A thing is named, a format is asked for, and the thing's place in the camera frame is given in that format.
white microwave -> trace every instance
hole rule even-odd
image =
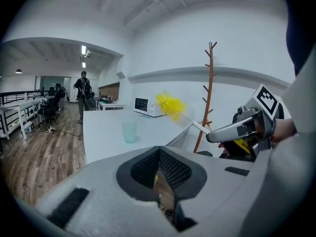
[[[160,106],[156,104],[155,97],[135,97],[133,105],[133,110],[139,113],[152,117],[164,115],[160,110]]]

desk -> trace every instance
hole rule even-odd
[[[99,101],[99,111],[101,111],[101,107],[102,110],[105,111],[106,108],[125,108],[125,105],[120,104],[120,103],[113,103],[113,104],[106,104],[104,102]]]
[[[83,112],[83,141],[87,163],[152,146],[183,148],[190,124],[180,126],[167,116],[141,117],[132,110]],[[137,123],[137,140],[124,142],[122,124]]]
[[[41,103],[42,100],[46,100],[46,98],[36,98],[35,100],[29,99],[27,101],[19,100],[19,101],[16,101],[16,102],[11,102],[11,103],[4,104],[4,105],[0,106],[0,115],[2,116],[2,120],[3,120],[3,130],[5,132],[7,140],[9,140],[10,137],[9,137],[9,131],[7,130],[7,127],[5,125],[4,113],[7,112],[7,111],[10,111],[10,110],[17,110],[18,111],[19,122],[20,122],[21,130],[22,130],[22,134],[23,134],[24,139],[26,140],[27,137],[26,137],[26,133],[25,133],[25,130],[24,130],[24,126],[23,126],[23,120],[22,120],[21,111],[32,106],[32,108],[33,108],[33,116],[35,116],[34,105]],[[27,117],[26,117],[26,113],[25,112],[24,112],[24,118],[25,118],[25,121],[27,123]]]

